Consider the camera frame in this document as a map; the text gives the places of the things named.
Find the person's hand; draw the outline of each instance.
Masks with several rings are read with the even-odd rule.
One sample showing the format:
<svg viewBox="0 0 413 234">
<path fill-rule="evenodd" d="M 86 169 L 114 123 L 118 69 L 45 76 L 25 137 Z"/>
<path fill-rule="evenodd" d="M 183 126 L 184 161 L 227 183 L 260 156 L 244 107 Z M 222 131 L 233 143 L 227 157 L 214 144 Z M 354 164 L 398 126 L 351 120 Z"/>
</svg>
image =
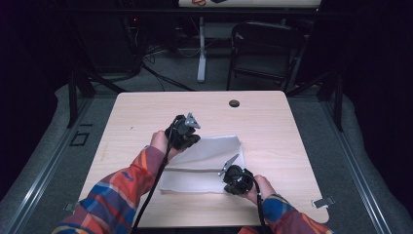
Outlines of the person's hand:
<svg viewBox="0 0 413 234">
<path fill-rule="evenodd" d="M 270 181 L 268 181 L 266 177 L 262 175 L 256 175 L 254 178 L 258 183 L 258 186 L 261 192 L 261 198 L 263 201 L 267 199 L 268 196 L 276 193 L 276 189 L 273 188 Z M 249 190 L 247 193 L 240 195 L 240 196 L 248 199 L 253 204 L 257 205 L 257 190 L 255 187 L 255 183 L 252 186 L 251 190 Z"/>
<path fill-rule="evenodd" d="M 150 145 L 161 150 L 165 154 L 167 152 L 168 147 L 168 139 L 165 136 L 165 131 L 159 130 L 156 133 L 154 133 L 152 135 Z M 168 161 L 170 161 L 174 156 L 176 156 L 181 151 L 182 150 L 176 150 L 175 148 L 172 148 L 169 152 Z"/>
</svg>

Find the shirt sleeve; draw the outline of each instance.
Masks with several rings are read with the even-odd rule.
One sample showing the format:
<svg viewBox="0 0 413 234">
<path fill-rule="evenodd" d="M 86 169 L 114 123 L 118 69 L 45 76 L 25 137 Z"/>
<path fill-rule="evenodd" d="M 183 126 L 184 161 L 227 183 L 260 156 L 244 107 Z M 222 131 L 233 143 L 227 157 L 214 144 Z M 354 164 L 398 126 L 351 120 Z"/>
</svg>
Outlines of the shirt sleeve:
<svg viewBox="0 0 413 234">
<path fill-rule="evenodd" d="M 148 146 L 128 168 L 98 182 L 53 233 L 128 233 L 140 197 L 154 184 L 164 153 Z"/>
<path fill-rule="evenodd" d="M 274 233 L 333 233 L 327 226 L 299 213 L 280 194 L 273 194 L 262 204 L 263 215 Z"/>
</svg>

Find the metal bar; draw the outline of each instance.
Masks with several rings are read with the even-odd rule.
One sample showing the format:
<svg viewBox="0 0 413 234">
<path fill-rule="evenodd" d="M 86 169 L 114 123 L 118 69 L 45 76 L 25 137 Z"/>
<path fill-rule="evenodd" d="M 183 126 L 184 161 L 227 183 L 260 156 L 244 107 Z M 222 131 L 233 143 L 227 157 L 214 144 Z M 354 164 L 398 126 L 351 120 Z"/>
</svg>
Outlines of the metal bar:
<svg viewBox="0 0 413 234">
<path fill-rule="evenodd" d="M 74 123 L 75 128 L 67 129 L 59 144 L 57 145 L 54 154 L 50 158 L 49 162 L 45 165 L 43 170 L 36 177 L 35 181 L 28 190 L 26 196 L 21 202 L 14 218 L 11 220 L 6 233 L 21 233 L 25 224 L 30 219 L 31 214 L 36 208 L 37 203 L 42 197 L 46 187 L 48 186 L 52 176 L 54 175 L 59 162 L 61 161 L 62 154 L 64 152 L 65 146 L 68 144 L 71 138 L 73 138 L 76 127 L 79 126 L 80 121 L 83 119 L 86 110 L 91 106 L 92 100 L 86 98 L 79 108 L 79 118 Z"/>
<path fill-rule="evenodd" d="M 294 9 L 286 11 L 282 8 L 173 8 L 173 9 L 74 9 L 55 8 L 49 9 L 60 14 L 95 14 L 95 15 L 141 15 L 141 16 L 175 16 L 175 17 L 289 17 L 313 18 L 319 20 L 342 20 L 358 16 L 358 13 L 318 12 L 317 9 Z"/>
<path fill-rule="evenodd" d="M 371 221 L 376 228 L 377 233 L 390 234 L 392 233 L 389 225 L 387 224 L 383 214 L 380 210 L 380 207 L 374 197 L 374 194 L 371 192 L 370 187 L 368 186 L 367 181 L 364 178 L 364 175 L 358 165 L 357 159 L 353 154 L 352 148 L 347 142 L 346 136 L 343 132 L 340 132 L 331 118 L 332 110 L 328 102 L 321 102 L 322 110 L 327 116 L 327 121 L 333 130 L 334 134 L 339 139 L 341 146 L 345 152 L 345 162 L 350 170 L 350 174 L 355 182 L 358 193 L 360 194 L 361 200 L 364 203 L 365 208 L 367 209 L 368 214 L 370 215 Z"/>
</svg>

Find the wire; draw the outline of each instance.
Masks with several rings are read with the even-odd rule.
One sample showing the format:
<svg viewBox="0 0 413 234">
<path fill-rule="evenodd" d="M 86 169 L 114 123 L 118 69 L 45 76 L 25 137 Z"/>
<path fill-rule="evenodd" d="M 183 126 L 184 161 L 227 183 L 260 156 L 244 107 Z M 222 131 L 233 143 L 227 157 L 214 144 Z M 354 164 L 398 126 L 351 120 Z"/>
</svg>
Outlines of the wire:
<svg viewBox="0 0 413 234">
<path fill-rule="evenodd" d="M 173 120 L 173 122 L 170 124 L 170 128 L 172 129 L 173 123 L 175 123 L 176 117 Z M 137 233 L 137 225 L 140 222 L 140 219 L 142 218 L 143 213 L 145 212 L 146 207 L 148 206 L 152 195 L 155 192 L 155 188 L 159 182 L 159 179 L 161 178 L 162 172 L 164 171 L 165 167 L 168 164 L 168 156 L 169 152 L 172 149 L 173 142 L 170 142 L 170 136 L 171 136 L 172 131 L 169 131 L 169 136 L 168 136 L 168 146 L 167 146 L 167 152 L 165 153 L 164 160 L 162 161 L 161 167 L 158 170 L 158 174 L 155 177 L 154 185 L 152 186 L 151 190 L 149 191 L 148 197 L 146 198 L 145 202 L 142 205 L 142 208 L 140 208 L 139 214 L 137 215 L 136 221 L 134 222 L 133 228 L 131 229 L 131 234 Z"/>
<path fill-rule="evenodd" d="M 179 83 L 179 82 L 177 82 L 177 81 L 174 81 L 174 80 L 172 80 L 172 79 L 170 79 L 170 78 L 168 78 L 168 77 L 166 77 L 166 76 L 163 76 L 163 75 L 160 75 L 160 74 L 156 73 L 154 70 L 152 70 L 151 68 L 149 68 L 144 62 L 142 62 L 142 68 L 144 68 L 145 70 L 149 71 L 149 73 L 151 73 L 152 75 L 154 75 L 154 76 L 157 77 L 158 79 L 161 79 L 161 80 L 163 80 L 163 81 L 165 81 L 165 82 L 168 82 L 168 83 L 170 83 L 170 84 L 172 84 L 172 85 L 174 85 L 174 86 L 176 86 L 176 87 L 178 87 L 178 88 L 181 88 L 181 89 L 184 89 L 184 90 L 187 90 L 187 91 L 195 91 L 195 90 L 193 90 L 193 89 L 191 89 L 191 88 L 189 88 L 189 87 L 187 87 L 187 86 L 185 86 L 185 85 L 183 85 L 183 84 L 181 84 L 181 83 Z"/>
<path fill-rule="evenodd" d="M 233 176 L 247 176 L 247 177 L 251 178 L 252 181 L 254 182 L 255 189 L 257 190 L 258 217 L 259 217 L 259 221 L 261 223 L 262 233 L 266 234 L 267 233 L 267 226 L 265 224 L 264 215 L 263 215 L 263 212 L 262 212 L 261 191 L 259 189 L 259 185 L 258 185 L 257 180 L 255 180 L 254 176 L 251 176 L 251 175 L 248 175 L 248 174 L 235 174 Z"/>
</svg>

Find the floor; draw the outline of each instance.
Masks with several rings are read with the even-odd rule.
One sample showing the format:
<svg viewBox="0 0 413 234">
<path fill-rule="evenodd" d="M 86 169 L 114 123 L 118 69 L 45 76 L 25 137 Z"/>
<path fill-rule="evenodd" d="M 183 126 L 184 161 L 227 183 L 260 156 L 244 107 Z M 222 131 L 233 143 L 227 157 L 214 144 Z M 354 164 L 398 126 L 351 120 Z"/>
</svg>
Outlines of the floor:
<svg viewBox="0 0 413 234">
<path fill-rule="evenodd" d="M 147 57 L 153 70 L 197 91 L 223 91 L 226 85 L 228 50 L 207 50 L 206 81 L 198 83 L 197 50 L 183 48 L 179 53 L 160 51 Z M 146 70 L 131 79 L 102 74 L 131 92 L 182 92 Z M 72 129 L 69 120 L 68 91 L 56 92 L 59 103 L 48 130 L 33 152 L 20 177 L 0 203 L 1 233 L 51 232 L 60 220 L 71 214 L 89 170 L 116 94 L 98 83 L 94 98 L 79 96 L 79 118 Z M 241 79 L 239 90 L 272 90 L 273 84 Z M 323 197 L 333 197 L 326 223 L 337 233 L 413 233 L 413 221 L 393 197 L 371 165 L 362 146 L 352 103 L 343 102 L 343 128 L 338 132 L 331 121 L 330 101 L 318 102 L 318 87 L 288 99 L 300 135 Z M 74 146 L 77 134 L 88 133 L 83 146 Z M 150 229 L 142 233 L 236 233 L 238 227 L 213 229 Z"/>
</svg>

